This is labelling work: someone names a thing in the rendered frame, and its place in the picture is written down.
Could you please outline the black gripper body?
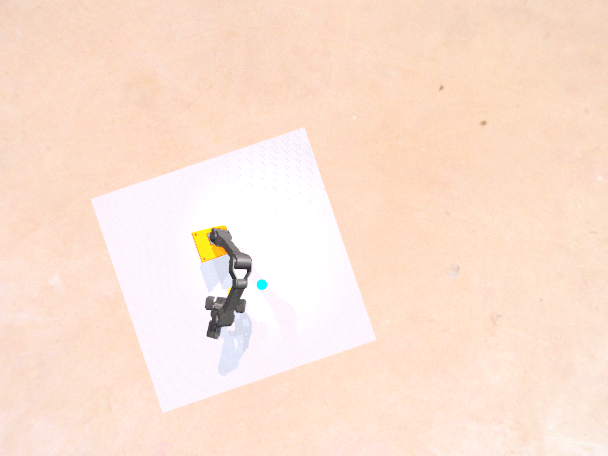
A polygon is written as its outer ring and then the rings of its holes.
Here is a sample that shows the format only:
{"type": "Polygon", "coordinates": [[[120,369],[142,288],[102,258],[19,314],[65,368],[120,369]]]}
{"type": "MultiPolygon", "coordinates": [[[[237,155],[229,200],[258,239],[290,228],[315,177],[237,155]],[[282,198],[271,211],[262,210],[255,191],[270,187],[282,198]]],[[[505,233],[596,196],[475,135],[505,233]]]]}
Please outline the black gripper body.
{"type": "MultiPolygon", "coordinates": [[[[206,301],[205,301],[206,310],[212,310],[215,303],[224,304],[226,301],[226,299],[220,299],[220,300],[216,300],[214,302],[214,299],[215,299],[215,296],[208,296],[206,298],[206,301]]],[[[236,313],[244,313],[245,308],[246,308],[246,299],[240,299],[237,304],[237,307],[236,307],[236,313]]]]}

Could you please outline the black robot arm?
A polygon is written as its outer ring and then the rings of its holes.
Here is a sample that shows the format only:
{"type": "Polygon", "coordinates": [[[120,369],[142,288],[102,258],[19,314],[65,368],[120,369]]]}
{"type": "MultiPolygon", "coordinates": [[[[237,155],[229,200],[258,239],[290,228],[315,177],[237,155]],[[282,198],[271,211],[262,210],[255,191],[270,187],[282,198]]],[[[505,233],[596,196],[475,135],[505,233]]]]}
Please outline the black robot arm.
{"type": "Polygon", "coordinates": [[[207,236],[211,245],[215,244],[217,247],[223,247],[230,257],[229,273],[232,278],[232,287],[224,304],[214,304],[214,308],[210,312],[212,320],[209,321],[206,334],[207,337],[218,339],[222,327],[231,326],[234,322],[234,311],[244,289],[248,286],[248,278],[252,273],[252,258],[241,252],[232,242],[232,235],[229,230],[212,228],[207,236]],[[234,269],[244,269],[247,270],[247,273],[243,279],[239,279],[234,269]]]}

